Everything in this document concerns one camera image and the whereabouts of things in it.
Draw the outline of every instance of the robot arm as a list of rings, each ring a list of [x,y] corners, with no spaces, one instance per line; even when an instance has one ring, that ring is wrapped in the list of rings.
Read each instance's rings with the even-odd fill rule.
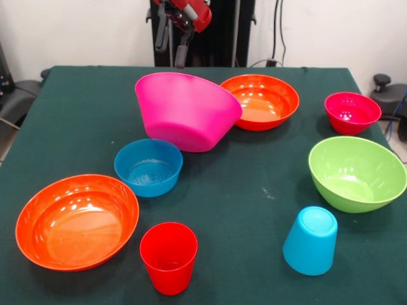
[[[184,35],[178,46],[175,66],[184,68],[188,45],[193,38],[194,32],[202,32],[207,28],[212,13],[209,8],[209,0],[154,0],[159,6],[158,15],[160,24],[158,26],[155,42],[156,51],[164,52],[168,41],[168,18],[173,24],[180,28]]]

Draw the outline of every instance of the red robot part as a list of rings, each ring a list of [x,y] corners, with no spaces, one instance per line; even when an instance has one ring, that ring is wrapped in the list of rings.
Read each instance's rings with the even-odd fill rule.
[[[162,3],[162,0],[154,1],[156,4]],[[192,21],[198,33],[206,29],[212,20],[212,12],[204,0],[170,0],[170,2]]]

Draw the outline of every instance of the blue bowl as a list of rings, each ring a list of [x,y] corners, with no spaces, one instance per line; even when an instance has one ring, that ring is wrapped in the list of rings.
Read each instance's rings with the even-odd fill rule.
[[[162,140],[139,140],[123,147],[114,159],[119,178],[140,197],[169,192],[178,181],[183,165],[179,149]]]

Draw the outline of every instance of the red cup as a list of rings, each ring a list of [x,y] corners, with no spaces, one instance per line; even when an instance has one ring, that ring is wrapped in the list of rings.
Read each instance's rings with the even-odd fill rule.
[[[198,252],[194,232],[184,224],[164,222],[152,227],[140,242],[140,255],[154,288],[176,295],[190,284]]]

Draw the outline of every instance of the table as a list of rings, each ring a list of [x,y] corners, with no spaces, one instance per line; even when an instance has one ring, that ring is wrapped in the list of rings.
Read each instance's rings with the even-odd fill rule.
[[[333,92],[358,92],[347,69],[185,69],[217,83],[237,74],[269,74],[292,84],[301,105],[277,129],[232,128],[213,150],[184,153],[176,188],[140,199],[133,237],[107,263],[79,273],[30,263],[14,237],[22,207],[63,177],[116,177],[119,149],[146,137],[134,84],[145,74],[168,70],[52,69],[0,168],[1,304],[406,304],[406,196],[374,212],[342,213],[322,199],[308,170],[312,146],[336,135],[324,99]],[[377,125],[359,136],[388,147]],[[293,271],[282,258],[291,224],[309,205],[329,209],[339,224],[333,267],[318,277]],[[175,297],[154,290],[138,251],[147,229],[166,220],[187,224],[199,240],[191,285]]]

